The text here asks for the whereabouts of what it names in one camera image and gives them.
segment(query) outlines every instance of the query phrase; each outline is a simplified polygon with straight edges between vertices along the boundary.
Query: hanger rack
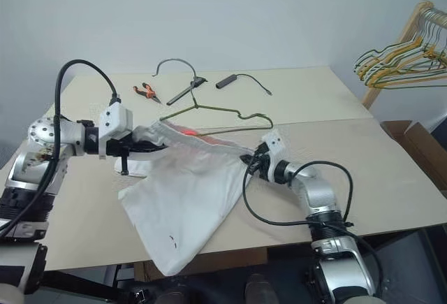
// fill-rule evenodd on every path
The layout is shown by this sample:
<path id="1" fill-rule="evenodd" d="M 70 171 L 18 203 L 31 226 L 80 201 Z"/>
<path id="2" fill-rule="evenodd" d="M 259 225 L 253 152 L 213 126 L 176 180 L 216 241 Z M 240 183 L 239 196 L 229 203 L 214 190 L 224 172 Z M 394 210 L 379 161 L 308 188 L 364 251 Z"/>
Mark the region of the hanger rack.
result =
<path id="1" fill-rule="evenodd" d="M 430 1 L 422 1 L 416 5 L 408 22 L 406 23 L 402 33 L 400 34 L 397 43 L 404 43 L 410 41 L 418 31 L 418 24 L 423 20 L 431 22 L 441 28 L 447 29 L 447 13 L 438 10 Z M 370 87 L 363 97 L 362 104 L 369 109 L 382 89 Z"/>

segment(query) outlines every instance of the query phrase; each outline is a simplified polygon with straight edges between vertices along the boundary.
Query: black cable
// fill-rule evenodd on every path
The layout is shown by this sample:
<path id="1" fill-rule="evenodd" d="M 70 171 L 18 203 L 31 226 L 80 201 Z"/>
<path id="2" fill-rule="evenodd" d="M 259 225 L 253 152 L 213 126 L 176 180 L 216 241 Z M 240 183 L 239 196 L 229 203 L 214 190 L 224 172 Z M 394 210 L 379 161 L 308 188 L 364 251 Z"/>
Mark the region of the black cable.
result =
<path id="1" fill-rule="evenodd" d="M 352 194 L 353 194 L 353 190 L 354 190 L 354 182 L 352 180 L 352 176 L 349 173 L 348 169 L 346 169 L 344 166 L 342 166 L 341 164 L 335 163 L 335 162 L 331 162 L 331 161 L 311 161 L 308 162 L 306 164 L 304 164 L 303 166 L 301 166 L 297 171 L 295 171 L 289 178 L 289 186 L 291 181 L 293 180 L 293 178 L 296 177 L 296 175 L 298 173 L 300 173 L 301 171 L 303 171 L 304 169 L 306 169 L 308 166 L 313 166 L 314 164 L 324 164 L 326 166 L 334 166 L 335 168 L 338 168 L 340 170 L 342 170 L 349 181 L 349 194 L 348 194 L 348 201 L 346 202 L 346 210 L 344 211 L 344 216 L 343 216 L 343 221 L 345 222 L 348 219 L 348 215 L 349 215 L 349 210 L 351 209 L 351 203 L 352 203 Z"/>
<path id="2" fill-rule="evenodd" d="M 238 73 L 236 75 L 236 77 L 240 76 L 240 75 L 245 75 L 246 77 L 250 77 L 252 80 L 254 80 L 255 82 L 257 82 L 259 84 L 259 86 L 261 86 L 270 96 L 272 95 L 272 92 L 268 89 L 266 89 L 255 77 L 253 77 L 252 75 L 246 74 L 246 73 Z"/>
<path id="3" fill-rule="evenodd" d="M 112 81 L 99 67 L 97 67 L 93 63 L 83 59 L 73 59 L 71 61 L 68 61 L 62 66 L 61 70 L 59 71 L 59 74 L 57 75 L 56 87 L 54 91 L 54 119 L 53 119 L 54 143 L 53 143 L 52 158 L 48 161 L 47 168 L 42 176 L 37 191 L 34 194 L 34 197 L 28 203 L 28 205 L 25 206 L 22 209 L 22 211 L 20 211 L 20 213 L 15 216 L 14 219 L 0 226 L 0 231 L 2 231 L 0 233 L 0 239 L 4 238 L 6 234 L 8 234 L 10 230 L 13 229 L 15 225 L 17 225 L 17 223 L 29 211 L 29 209 L 34 205 L 34 203 L 45 193 L 45 190 L 48 188 L 48 185 L 50 185 L 53 176 L 56 173 L 57 164 L 59 163 L 59 155 L 61 152 L 61 117 L 65 118 L 63 115 L 61 115 L 61 86 L 65 72 L 70 66 L 74 64 L 85 64 L 96 70 L 100 75 L 103 76 L 105 81 L 109 84 L 110 89 L 112 90 L 112 100 L 115 100 L 118 97 L 117 90 L 115 89 L 115 86 L 112 84 Z"/>
<path id="4" fill-rule="evenodd" d="M 382 285 L 382 282 L 383 282 L 383 267 L 382 267 L 382 263 L 380 261 L 379 256 L 377 255 L 376 251 L 374 250 L 374 248 L 372 248 L 371 245 L 369 243 L 367 243 L 363 238 L 361 238 L 360 236 L 357 236 L 356 234 L 354 234 L 354 233 L 352 233 L 350 231 L 347 231 L 346 229 L 342 229 L 342 228 L 340 228 L 338 226 L 334 226 L 334 225 L 331 225 L 331 224 L 328 224 L 328 223 L 325 223 L 325 222 L 316 222 L 316 221 L 309 221 L 309 220 L 301 220 L 301 221 L 296 221 L 296 222 L 273 222 L 273 221 L 270 221 L 270 220 L 268 220 L 266 218 L 261 217 L 260 215 L 258 215 L 251 208 L 251 206 L 249 205 L 249 202 L 247 200 L 247 192 L 246 192 L 246 189 L 245 189 L 245 185 L 247 183 L 247 177 L 248 177 L 248 174 L 249 174 L 250 166 L 254 163 L 255 158 L 256 158 L 256 153 L 251 158 L 250 163 L 248 164 L 247 169 L 245 170 L 244 178 L 242 180 L 242 196 L 244 198 L 245 206 L 247 207 L 247 210 L 251 213 L 251 215 L 253 215 L 257 220 L 260 220 L 262 222 L 265 222 L 266 224 L 273 225 L 273 226 L 297 226 L 297 225 L 323 226 L 323 227 L 328 227 L 329 229 L 333 229 L 335 231 L 339 231 L 340 233 L 342 233 L 342 234 L 344 234 L 346 236 L 350 236 L 355 241 L 359 242 L 372 255 L 374 261 L 376 262 L 377 270 L 379 272 L 379 277 L 378 277 L 378 283 L 377 283 L 377 286 L 376 286 L 375 296 L 380 298 L 382 296 L 382 286 L 381 285 Z M 295 171 L 292 174 L 291 180 L 294 177 L 296 177 L 296 175 L 302 169 L 304 169 L 304 168 L 306 168 L 308 166 L 311 166 L 313 164 L 316 164 L 315 162 L 326 162 L 326 161 L 313 161 L 313 162 L 309 162 L 308 164 L 305 164 L 304 166 L 301 166 L 301 168 L 299 168 L 297 171 Z"/>

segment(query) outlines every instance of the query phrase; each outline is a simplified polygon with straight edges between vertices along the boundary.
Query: green coat hanger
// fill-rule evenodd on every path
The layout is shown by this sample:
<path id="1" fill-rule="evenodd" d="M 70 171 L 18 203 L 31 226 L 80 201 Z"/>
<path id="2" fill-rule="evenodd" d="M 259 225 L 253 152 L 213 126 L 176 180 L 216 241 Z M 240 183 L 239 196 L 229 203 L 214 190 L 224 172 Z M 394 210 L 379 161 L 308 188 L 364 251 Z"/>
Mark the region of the green coat hanger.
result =
<path id="1" fill-rule="evenodd" d="M 193 88 L 195 85 L 195 82 L 197 80 L 197 74 L 196 74 L 196 70 L 194 69 L 194 67 L 192 65 L 190 65 L 190 63 L 188 63 L 187 61 L 180 59 L 180 58 L 170 58 L 170 59 L 164 59 L 163 61 L 161 61 L 159 63 L 159 65 L 156 67 L 156 73 L 154 75 L 152 75 L 152 77 L 155 77 L 156 75 L 159 74 L 159 69 L 160 69 L 160 65 L 162 65 L 163 63 L 167 62 L 167 61 L 180 61 L 182 63 L 185 63 L 186 65 L 188 65 L 191 70 L 193 71 L 193 82 L 189 88 L 189 92 L 191 93 L 191 96 L 193 98 L 193 102 L 194 104 L 192 106 L 189 106 L 188 108 L 185 108 L 184 110 L 180 110 L 176 113 L 167 115 L 165 117 L 161 117 L 160 121 L 166 120 L 166 119 L 170 119 L 171 117 L 176 117 L 178 115 L 181 115 L 182 113 L 188 112 L 190 110 L 193 109 L 205 109 L 205 110 L 219 110 L 219 111 L 223 111 L 223 112 L 232 112 L 232 113 L 236 113 L 237 117 L 241 120 L 250 120 L 256 117 L 259 117 L 261 119 L 267 120 L 269 122 L 268 126 L 261 126 L 261 127 L 241 127 L 241 128 L 233 128 L 233 129 L 224 129 L 221 131 L 213 131 L 213 132 L 209 132 L 209 133 L 200 133 L 200 134 L 196 134 L 195 136 L 205 136 L 205 135 L 213 135 L 213 134 L 222 134 L 222 133 L 231 133 L 234 131 L 253 131 L 253 130 L 257 130 L 257 129 L 272 129 L 273 128 L 273 121 L 265 114 L 262 113 L 254 113 L 254 114 L 250 114 L 247 116 L 242 115 L 242 113 L 239 110 L 235 110 L 233 108 L 222 108 L 222 107 L 214 107 L 214 106 L 204 106 L 204 105 L 199 105 L 197 103 L 197 100 L 194 96 L 193 93 Z"/>

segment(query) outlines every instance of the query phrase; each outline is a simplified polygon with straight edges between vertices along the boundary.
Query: pliers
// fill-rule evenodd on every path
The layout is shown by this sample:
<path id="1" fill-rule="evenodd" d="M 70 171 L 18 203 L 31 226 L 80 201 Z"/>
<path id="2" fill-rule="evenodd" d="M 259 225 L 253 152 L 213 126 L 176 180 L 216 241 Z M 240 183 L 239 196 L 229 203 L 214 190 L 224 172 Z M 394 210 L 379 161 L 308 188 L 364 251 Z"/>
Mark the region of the pliers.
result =
<path id="1" fill-rule="evenodd" d="M 148 84 L 144 82 L 142 85 L 146 91 L 143 89 L 138 89 L 136 86 L 133 87 L 133 91 L 141 96 L 145 96 L 148 99 L 154 99 L 157 103 L 161 103 L 160 99 L 157 98 L 155 91 Z"/>

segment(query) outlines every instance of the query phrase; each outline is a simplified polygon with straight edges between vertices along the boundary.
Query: floor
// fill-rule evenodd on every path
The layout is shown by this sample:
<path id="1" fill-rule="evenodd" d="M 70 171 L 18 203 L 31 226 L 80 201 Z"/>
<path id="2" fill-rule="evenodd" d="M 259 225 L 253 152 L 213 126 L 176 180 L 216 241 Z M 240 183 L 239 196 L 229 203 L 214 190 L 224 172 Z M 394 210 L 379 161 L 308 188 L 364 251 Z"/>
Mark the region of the floor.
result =
<path id="1" fill-rule="evenodd" d="M 386 273 L 384 299 L 394 304 L 442 304 L 441 293 L 437 288 L 434 273 L 417 233 L 403 238 L 379 251 Z M 366 262 L 374 277 L 375 267 L 371 259 Z M 188 284 L 200 290 L 204 303 L 243 304 L 244 283 L 252 272 L 261 272 L 272 283 L 281 304 L 312 303 L 309 292 L 302 281 L 307 259 L 275 258 L 268 266 L 237 268 L 218 273 L 190 277 L 174 277 L 153 284 L 159 291 L 177 284 Z M 69 270 L 69 273 L 102 282 L 105 268 Z M 26 304 L 93 304 L 98 301 L 78 298 L 66 294 L 39 290 L 26 297 Z"/>

